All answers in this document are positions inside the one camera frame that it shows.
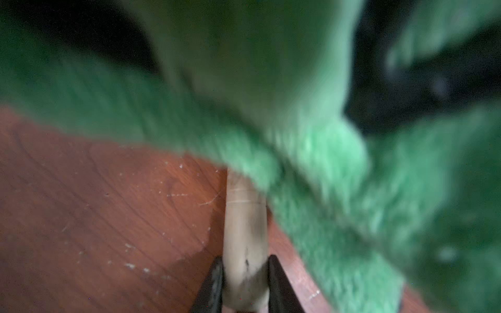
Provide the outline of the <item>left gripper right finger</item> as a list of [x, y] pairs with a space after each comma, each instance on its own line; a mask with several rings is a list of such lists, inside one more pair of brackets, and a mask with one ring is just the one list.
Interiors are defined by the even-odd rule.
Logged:
[[305, 313], [275, 254], [268, 258], [268, 286], [270, 289], [269, 313]]

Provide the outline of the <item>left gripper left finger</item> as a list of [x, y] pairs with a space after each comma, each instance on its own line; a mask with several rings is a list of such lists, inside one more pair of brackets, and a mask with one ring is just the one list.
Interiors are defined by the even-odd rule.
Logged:
[[196, 295], [190, 313], [222, 313], [223, 310], [223, 259], [218, 256], [211, 264], [210, 270]]

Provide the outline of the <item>wooden handle sickle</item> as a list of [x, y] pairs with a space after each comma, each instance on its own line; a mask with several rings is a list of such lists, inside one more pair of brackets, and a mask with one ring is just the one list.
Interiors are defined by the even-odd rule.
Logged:
[[266, 199], [247, 177], [228, 170], [224, 218], [223, 305], [258, 312], [269, 299]]

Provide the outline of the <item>green rag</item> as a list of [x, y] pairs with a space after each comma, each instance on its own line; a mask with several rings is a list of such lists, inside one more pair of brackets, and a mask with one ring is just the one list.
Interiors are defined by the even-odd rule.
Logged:
[[244, 174], [341, 312], [500, 311], [499, 1], [2, 1], [1, 100]]

